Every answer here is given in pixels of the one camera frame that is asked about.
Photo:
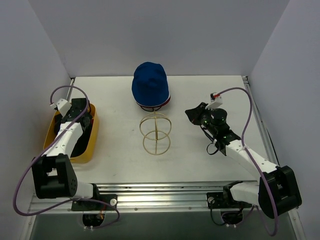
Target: white table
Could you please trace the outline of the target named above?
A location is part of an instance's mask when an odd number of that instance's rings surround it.
[[[185,110],[195,108],[201,102],[208,103],[212,92],[244,88],[241,76],[168,76],[171,101],[159,112],[172,122],[171,147],[159,156],[150,155],[143,148],[139,123],[148,113],[133,98],[132,80],[132,76],[75,79],[74,85],[86,92],[100,119],[92,160],[86,164],[73,164],[79,181],[132,184],[254,180],[238,163],[220,152],[208,155],[206,147],[210,141],[185,114]],[[82,94],[74,89],[71,98],[79,97]],[[227,123],[240,136],[248,118],[248,97],[239,90],[224,93],[222,97],[221,108],[228,113]],[[253,115],[245,142],[266,158]]]

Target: yellow bin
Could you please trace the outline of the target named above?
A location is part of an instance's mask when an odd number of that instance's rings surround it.
[[[70,161],[72,163],[85,164],[91,160],[91,158],[94,154],[94,149],[95,149],[97,135],[98,135],[98,128],[99,128],[99,118],[97,115],[96,107],[91,103],[90,103],[90,107],[91,107],[91,115],[93,117],[92,118],[93,125],[92,125],[92,130],[91,130],[89,142],[88,142],[88,145],[87,145],[84,153],[82,153],[79,156],[70,158]],[[52,118],[48,133],[45,138],[43,149],[48,147],[55,140],[55,138],[57,136],[55,134],[54,129],[55,129],[55,116],[58,114],[59,114],[59,111],[56,111],[53,118]]]

